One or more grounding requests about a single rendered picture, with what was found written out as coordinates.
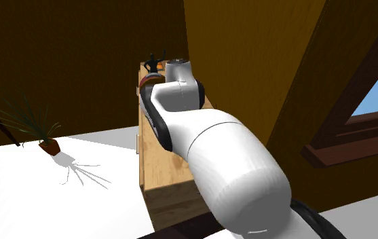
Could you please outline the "light wooden chest of drawers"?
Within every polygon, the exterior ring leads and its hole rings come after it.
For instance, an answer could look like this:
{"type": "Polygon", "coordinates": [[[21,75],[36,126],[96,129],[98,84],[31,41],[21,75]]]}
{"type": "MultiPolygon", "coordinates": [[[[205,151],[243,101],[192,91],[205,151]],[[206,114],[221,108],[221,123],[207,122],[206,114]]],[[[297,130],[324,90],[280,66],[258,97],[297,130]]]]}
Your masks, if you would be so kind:
{"type": "Polygon", "coordinates": [[[139,185],[154,230],[207,213],[188,163],[163,149],[142,109],[138,122],[139,185]]]}

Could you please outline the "striped brown bowl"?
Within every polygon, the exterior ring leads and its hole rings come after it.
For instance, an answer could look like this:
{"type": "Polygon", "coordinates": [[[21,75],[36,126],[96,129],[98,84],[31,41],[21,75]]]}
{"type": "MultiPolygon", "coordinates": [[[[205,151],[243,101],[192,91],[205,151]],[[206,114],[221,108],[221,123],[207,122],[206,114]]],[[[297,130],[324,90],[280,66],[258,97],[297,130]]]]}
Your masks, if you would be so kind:
{"type": "Polygon", "coordinates": [[[138,86],[138,96],[140,96],[141,90],[147,85],[162,84],[166,82],[164,75],[160,73],[148,73],[141,78],[138,86]]]}

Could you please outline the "black human figure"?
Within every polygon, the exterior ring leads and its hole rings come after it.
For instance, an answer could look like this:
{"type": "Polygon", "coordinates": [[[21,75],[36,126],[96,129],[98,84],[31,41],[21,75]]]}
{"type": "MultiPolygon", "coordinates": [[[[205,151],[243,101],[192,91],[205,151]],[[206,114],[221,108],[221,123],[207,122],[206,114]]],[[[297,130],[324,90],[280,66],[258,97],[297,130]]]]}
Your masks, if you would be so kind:
{"type": "Polygon", "coordinates": [[[148,59],[144,63],[144,65],[143,65],[144,68],[147,70],[148,73],[157,73],[158,72],[157,64],[159,62],[162,62],[164,60],[165,56],[166,56],[166,50],[163,50],[163,55],[159,59],[155,59],[154,53],[150,53],[150,59],[148,59]]]}

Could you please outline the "potted green plant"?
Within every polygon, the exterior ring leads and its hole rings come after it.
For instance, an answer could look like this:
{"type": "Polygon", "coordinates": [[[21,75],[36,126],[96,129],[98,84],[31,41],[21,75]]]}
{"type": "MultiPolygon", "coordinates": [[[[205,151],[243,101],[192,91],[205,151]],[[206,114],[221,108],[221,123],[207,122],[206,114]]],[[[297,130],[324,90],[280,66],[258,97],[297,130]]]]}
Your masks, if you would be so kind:
{"type": "Polygon", "coordinates": [[[38,141],[38,146],[50,156],[56,156],[60,153],[58,141],[52,138],[52,134],[57,128],[61,127],[59,122],[48,124],[48,109],[44,111],[39,107],[38,112],[34,113],[28,98],[22,94],[24,99],[24,108],[14,102],[10,96],[2,98],[3,102],[13,111],[7,113],[0,109],[0,113],[8,118],[0,117],[0,124],[33,136],[38,141]]]}

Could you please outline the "dark wooden framed window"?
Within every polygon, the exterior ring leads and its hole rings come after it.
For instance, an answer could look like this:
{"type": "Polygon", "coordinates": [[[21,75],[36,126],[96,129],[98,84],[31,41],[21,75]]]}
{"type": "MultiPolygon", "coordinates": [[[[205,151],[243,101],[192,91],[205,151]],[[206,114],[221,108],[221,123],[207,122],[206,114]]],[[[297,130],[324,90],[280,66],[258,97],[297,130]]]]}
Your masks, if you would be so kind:
{"type": "Polygon", "coordinates": [[[354,111],[378,80],[378,32],[366,45],[340,47],[330,70],[340,95],[302,156],[316,168],[378,155],[378,111],[354,115],[354,111]]]}

